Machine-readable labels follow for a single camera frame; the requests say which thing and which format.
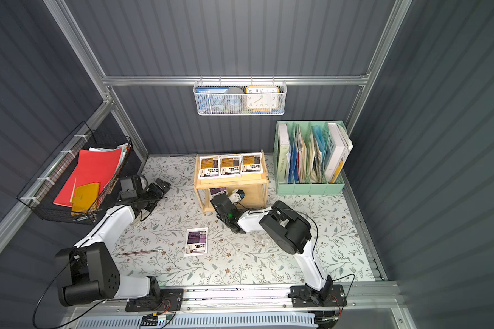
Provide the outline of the purple coffee bag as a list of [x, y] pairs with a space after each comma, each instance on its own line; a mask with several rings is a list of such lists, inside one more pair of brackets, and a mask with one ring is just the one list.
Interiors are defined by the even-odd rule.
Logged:
[[214, 198], [217, 195], [227, 194], [226, 187], [217, 187], [209, 189], [210, 197]]
[[208, 228], [187, 229], [185, 238], [185, 256], [200, 256], [208, 253]]

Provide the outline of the yellow coffee bag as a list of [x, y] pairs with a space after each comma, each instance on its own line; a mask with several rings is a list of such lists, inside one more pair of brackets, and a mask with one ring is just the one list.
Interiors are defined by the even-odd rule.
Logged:
[[218, 178], [220, 176], [219, 156], [201, 156], [198, 177], [200, 179]]
[[241, 154], [241, 167], [240, 172], [242, 175], [246, 174], [262, 174], [263, 154], [261, 152], [244, 153]]
[[241, 161], [242, 157], [240, 155], [220, 156], [220, 175], [224, 177], [236, 177], [241, 175]]

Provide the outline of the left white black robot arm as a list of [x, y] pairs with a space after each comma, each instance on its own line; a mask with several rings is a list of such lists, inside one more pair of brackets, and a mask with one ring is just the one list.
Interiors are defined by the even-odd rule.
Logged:
[[153, 276], [135, 278], [120, 274], [111, 253], [124, 230], [147, 218], [171, 189], [160, 178], [144, 186], [142, 175], [122, 178], [113, 207], [83, 239], [55, 256], [58, 298], [65, 307], [98, 300], [126, 300], [126, 311], [157, 310], [163, 304]]

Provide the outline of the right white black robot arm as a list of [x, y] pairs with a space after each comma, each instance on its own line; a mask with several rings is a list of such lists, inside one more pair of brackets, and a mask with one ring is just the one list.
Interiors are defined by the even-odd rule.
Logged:
[[295, 257], [309, 288], [309, 296], [303, 300], [322, 306], [333, 280], [315, 259], [310, 222], [282, 201], [263, 210], [240, 211], [236, 207], [240, 199], [225, 194], [215, 196], [211, 204], [217, 218], [237, 234], [265, 232], [284, 252]]

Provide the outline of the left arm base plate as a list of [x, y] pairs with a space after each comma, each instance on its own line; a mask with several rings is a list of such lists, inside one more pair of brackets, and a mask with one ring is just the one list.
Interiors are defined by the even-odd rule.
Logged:
[[182, 289], [162, 289], [158, 296], [151, 293], [146, 297], [129, 300], [125, 311], [127, 313], [179, 311], [183, 301], [183, 294], [184, 290]]

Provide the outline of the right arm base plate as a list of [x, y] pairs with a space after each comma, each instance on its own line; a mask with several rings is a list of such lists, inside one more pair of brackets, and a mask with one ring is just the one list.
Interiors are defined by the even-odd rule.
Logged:
[[317, 291], [309, 286], [291, 286], [288, 297], [295, 308], [329, 307], [342, 308], [347, 305], [347, 296], [342, 285], [333, 285], [329, 290]]

